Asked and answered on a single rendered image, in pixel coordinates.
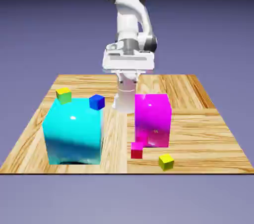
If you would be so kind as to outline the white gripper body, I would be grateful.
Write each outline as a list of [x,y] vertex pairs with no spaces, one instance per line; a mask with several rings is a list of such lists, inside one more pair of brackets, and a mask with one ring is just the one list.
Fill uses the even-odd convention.
[[125,55],[123,50],[104,50],[102,68],[105,71],[152,71],[154,53],[134,50],[133,55]]

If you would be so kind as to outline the small blue cube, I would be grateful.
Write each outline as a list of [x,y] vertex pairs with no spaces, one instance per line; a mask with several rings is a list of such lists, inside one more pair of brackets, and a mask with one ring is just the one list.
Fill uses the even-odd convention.
[[89,106],[94,110],[101,110],[105,107],[105,97],[101,95],[93,95],[89,98]]

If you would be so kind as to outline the small yellow cube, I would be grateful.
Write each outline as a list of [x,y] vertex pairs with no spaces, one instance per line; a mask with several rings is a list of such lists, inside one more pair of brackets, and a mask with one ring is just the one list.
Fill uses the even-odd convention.
[[72,100],[71,90],[68,87],[56,89],[56,97],[61,105],[70,103]]
[[172,169],[174,166],[174,159],[170,154],[163,154],[159,156],[158,163],[163,171]]

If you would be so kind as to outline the small red cube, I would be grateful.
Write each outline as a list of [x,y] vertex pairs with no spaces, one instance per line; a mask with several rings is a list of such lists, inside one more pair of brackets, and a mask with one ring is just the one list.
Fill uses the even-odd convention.
[[142,159],[143,157],[143,143],[131,142],[131,158]]

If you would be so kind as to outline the large magenta box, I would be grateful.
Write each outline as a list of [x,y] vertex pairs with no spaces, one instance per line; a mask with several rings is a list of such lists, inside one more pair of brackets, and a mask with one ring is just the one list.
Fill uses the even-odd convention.
[[169,146],[172,109],[167,94],[135,95],[135,141],[144,147]]

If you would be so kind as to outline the large cyan box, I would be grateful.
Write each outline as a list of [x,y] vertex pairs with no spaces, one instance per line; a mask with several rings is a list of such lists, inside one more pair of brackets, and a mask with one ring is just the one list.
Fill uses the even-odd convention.
[[103,109],[90,108],[89,98],[72,98],[64,105],[55,99],[42,127],[49,164],[100,164]]

